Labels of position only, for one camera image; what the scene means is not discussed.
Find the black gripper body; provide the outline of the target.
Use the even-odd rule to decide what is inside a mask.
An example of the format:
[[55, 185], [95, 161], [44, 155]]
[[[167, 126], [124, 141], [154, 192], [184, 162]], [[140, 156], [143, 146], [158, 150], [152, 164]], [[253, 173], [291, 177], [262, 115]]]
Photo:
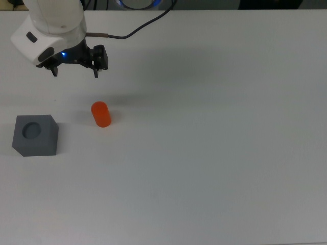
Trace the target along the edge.
[[87, 51], [89, 47], [86, 44], [86, 40], [82, 40], [79, 44], [72, 48], [65, 49], [53, 55], [61, 64], [79, 64], [88, 68], [86, 64]]

